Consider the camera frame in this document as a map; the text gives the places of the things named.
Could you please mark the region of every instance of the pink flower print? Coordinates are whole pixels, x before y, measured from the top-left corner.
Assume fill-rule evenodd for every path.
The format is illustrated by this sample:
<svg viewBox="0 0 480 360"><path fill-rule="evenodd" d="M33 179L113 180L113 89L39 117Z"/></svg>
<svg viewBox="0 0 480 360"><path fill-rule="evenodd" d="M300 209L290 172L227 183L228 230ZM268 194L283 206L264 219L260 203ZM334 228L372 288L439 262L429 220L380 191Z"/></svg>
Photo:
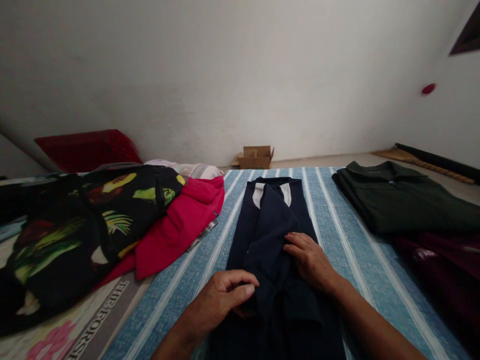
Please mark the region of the pink flower print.
<svg viewBox="0 0 480 360"><path fill-rule="evenodd" d="M51 360L56 352L62 350L69 341L69 335L75 328L76 324L72 324L70 320L62 326L54 328L48 333L45 340L39 341L32 347L26 357L27 360ZM72 346L73 341L68 343L68 347Z"/></svg>

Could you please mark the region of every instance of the mattress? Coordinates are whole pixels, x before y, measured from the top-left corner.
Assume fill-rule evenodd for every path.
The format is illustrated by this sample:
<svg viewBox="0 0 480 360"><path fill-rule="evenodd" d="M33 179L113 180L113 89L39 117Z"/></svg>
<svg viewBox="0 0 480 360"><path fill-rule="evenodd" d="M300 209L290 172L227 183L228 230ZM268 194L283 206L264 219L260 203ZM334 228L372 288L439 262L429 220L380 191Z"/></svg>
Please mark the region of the mattress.
<svg viewBox="0 0 480 360"><path fill-rule="evenodd" d="M257 177L303 180L303 191L319 243L333 267L428 359L468 359L393 248L369 233L332 180L332 167L230 170L218 225L192 251L156 276L104 359L147 359L216 271L224 270L245 185ZM361 357L343 327L348 359ZM205 357L207 344L194 357Z"/></svg>
<svg viewBox="0 0 480 360"><path fill-rule="evenodd" d="M17 236L0 243L0 268ZM126 273L68 311L28 330L0 337L0 359L101 358L152 279L137 281L133 272Z"/></svg>

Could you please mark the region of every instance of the hand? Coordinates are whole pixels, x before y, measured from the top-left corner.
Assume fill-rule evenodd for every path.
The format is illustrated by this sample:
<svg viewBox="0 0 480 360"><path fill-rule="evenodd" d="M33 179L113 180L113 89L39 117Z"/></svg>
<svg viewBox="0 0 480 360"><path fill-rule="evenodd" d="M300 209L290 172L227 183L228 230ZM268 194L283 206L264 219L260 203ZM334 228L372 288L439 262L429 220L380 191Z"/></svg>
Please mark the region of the hand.
<svg viewBox="0 0 480 360"><path fill-rule="evenodd" d="M302 279L313 288L332 294L343 277L332 267L324 250L304 233L290 232L285 239L290 244L284 245L283 250L295 257Z"/></svg>
<svg viewBox="0 0 480 360"><path fill-rule="evenodd" d="M178 318L157 351L160 353L162 347L169 348L167 343L170 343L191 354L220 325L230 310L237 310L258 286L260 284L255 275L244 270L216 272Z"/></svg>

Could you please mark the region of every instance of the person's left hand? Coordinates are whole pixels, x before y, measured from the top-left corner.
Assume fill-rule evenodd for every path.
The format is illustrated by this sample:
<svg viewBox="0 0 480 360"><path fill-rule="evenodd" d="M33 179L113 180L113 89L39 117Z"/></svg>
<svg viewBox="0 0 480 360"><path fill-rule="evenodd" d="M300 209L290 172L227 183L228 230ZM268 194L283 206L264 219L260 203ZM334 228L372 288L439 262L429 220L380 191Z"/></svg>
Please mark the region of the person's left hand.
<svg viewBox="0 0 480 360"><path fill-rule="evenodd" d="M191 353L258 286L255 275L245 270L216 272L178 318L169 335L175 335L178 345Z"/></svg>

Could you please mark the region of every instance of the blue striped sheet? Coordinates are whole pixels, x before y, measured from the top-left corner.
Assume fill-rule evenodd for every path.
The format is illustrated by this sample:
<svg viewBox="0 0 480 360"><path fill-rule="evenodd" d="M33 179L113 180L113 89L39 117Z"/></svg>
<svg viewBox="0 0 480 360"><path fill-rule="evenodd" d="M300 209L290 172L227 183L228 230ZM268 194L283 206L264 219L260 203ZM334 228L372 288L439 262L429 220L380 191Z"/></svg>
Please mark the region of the blue striped sheet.
<svg viewBox="0 0 480 360"><path fill-rule="evenodd" d="M147 359L212 274L224 270L247 181L302 179L313 227L332 265L428 359L468 359L392 247L372 235L332 181L336 168L230 170L218 225L191 252L156 276L107 350L105 359ZM357 350L345 328L348 359ZM196 353L201 358L204 351Z"/></svg>

